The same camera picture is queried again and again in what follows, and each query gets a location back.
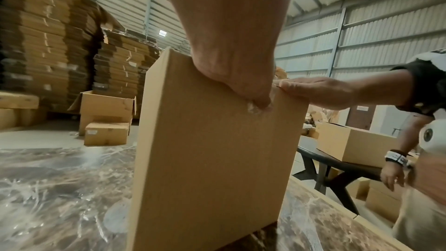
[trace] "cardboard box flap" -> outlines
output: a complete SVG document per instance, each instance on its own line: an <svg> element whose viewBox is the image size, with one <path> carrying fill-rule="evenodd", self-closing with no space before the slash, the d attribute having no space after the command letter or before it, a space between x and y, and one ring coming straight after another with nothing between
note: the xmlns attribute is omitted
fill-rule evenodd
<svg viewBox="0 0 446 251"><path fill-rule="evenodd" d="M102 92L99 90L89 90L81 92L79 96L76 97L73 104L68 108L68 111L80 112L81 114L98 116L103 115L112 117L126 116L128 112L131 112L133 116L136 115L136 96L131 99L131 106L129 105L127 100L130 100L130 98L127 98L125 95L119 95L118 93L116 95L110 96L106 92Z"/></svg>

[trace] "white wristband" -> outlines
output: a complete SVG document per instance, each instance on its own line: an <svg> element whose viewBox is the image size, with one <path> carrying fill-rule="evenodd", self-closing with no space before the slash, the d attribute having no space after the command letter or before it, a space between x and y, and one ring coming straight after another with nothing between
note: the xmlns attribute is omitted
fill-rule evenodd
<svg viewBox="0 0 446 251"><path fill-rule="evenodd" d="M393 161L397 162L398 164L400 164L401 166L406 166L407 162L408 162L407 158L404 155L401 155L401 154L393 152L393 151L387 152L385 158L386 158L386 160L387 159L393 160Z"/></svg>

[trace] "concrete floor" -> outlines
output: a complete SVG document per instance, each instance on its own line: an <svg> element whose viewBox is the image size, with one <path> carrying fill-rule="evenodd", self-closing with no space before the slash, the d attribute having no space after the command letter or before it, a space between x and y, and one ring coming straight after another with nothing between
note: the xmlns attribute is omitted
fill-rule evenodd
<svg viewBox="0 0 446 251"><path fill-rule="evenodd" d="M84 146L82 137L78 136L79 122L75 120L49 121L42 125L27 128L17 128L0 132L0 149L29 149L29 148L73 148ZM138 136L138 126L132 125L128 137L128 145L135 145ZM291 174L304 169L302 157L296 153ZM306 180L304 184L314 188L315 181ZM332 200L339 202L335 194L327 189ZM386 234L391 235L390 223L374 214L364 206L364 201L353 199L361 216L379 227Z"/></svg>

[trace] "brown marble surface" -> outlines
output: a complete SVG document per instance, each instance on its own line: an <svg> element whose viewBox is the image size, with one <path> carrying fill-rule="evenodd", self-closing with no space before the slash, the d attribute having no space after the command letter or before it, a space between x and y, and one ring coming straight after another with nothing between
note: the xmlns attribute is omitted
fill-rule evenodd
<svg viewBox="0 0 446 251"><path fill-rule="evenodd" d="M0 250L124 251L135 147L0 150ZM220 251L395 251L290 179L278 223Z"/></svg>

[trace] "warehouse wall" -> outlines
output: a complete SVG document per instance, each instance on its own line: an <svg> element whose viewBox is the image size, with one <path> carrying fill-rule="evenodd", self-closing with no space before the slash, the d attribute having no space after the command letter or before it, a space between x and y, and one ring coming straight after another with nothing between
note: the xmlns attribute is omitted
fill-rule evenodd
<svg viewBox="0 0 446 251"><path fill-rule="evenodd" d="M290 78L325 76L336 47L332 77L360 78L389 70L418 53L446 47L446 0L380 0L285 28L276 64Z"/></svg>

